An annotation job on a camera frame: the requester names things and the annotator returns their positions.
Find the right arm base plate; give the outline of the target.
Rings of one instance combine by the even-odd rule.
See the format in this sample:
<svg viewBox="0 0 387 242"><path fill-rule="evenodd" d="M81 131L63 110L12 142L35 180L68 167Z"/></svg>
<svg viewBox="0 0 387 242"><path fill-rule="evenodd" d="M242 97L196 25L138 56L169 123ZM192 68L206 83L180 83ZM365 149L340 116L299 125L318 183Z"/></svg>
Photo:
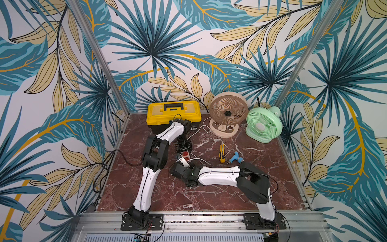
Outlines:
<svg viewBox="0 0 387 242"><path fill-rule="evenodd" d="M261 218L259 213L245 213L242 222L247 230L278 231L287 228L285 218L278 212L276 212L273 221Z"/></svg>

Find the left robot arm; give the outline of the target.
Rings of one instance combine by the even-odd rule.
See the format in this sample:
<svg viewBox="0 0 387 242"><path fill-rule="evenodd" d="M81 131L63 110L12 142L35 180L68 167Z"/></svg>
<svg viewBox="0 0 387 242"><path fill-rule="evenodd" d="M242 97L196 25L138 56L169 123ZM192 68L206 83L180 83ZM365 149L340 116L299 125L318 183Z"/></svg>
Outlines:
<svg viewBox="0 0 387 242"><path fill-rule="evenodd" d="M144 226L149 217L151 197L160 171L165 167L169 145L192 128L188 120L175 119L158 135L147 138L143 156L143 174L137 197L128 210L129 221Z"/></svg>

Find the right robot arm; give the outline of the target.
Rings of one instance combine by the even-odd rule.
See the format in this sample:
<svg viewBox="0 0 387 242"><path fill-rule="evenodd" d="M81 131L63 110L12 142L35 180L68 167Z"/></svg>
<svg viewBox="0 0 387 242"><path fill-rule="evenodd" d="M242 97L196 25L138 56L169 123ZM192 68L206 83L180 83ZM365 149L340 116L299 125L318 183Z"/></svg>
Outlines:
<svg viewBox="0 0 387 242"><path fill-rule="evenodd" d="M188 188L214 185L237 187L249 200L256 203L261 219L273 222L276 218L270 178L251 163L242 162L239 166L213 168L177 162L171 166L169 173L180 179Z"/></svg>

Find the beige power strip red sockets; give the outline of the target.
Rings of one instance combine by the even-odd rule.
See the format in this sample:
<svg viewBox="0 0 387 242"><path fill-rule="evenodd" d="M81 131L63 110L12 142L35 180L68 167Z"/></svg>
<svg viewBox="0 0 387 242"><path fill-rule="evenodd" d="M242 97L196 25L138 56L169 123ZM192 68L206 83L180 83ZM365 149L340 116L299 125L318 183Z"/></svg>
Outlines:
<svg viewBox="0 0 387 242"><path fill-rule="evenodd" d="M188 151L179 152L176 156L177 162L181 163L184 167L190 167L190 156Z"/></svg>

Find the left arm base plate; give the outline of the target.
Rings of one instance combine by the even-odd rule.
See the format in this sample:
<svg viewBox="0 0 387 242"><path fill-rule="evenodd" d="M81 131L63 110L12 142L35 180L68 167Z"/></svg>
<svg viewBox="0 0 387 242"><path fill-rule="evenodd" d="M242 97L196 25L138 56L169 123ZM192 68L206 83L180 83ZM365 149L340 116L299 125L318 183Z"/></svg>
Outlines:
<svg viewBox="0 0 387 242"><path fill-rule="evenodd" d="M121 231L162 231L163 219L163 214L149 214L138 222L132 215L124 213L120 229Z"/></svg>

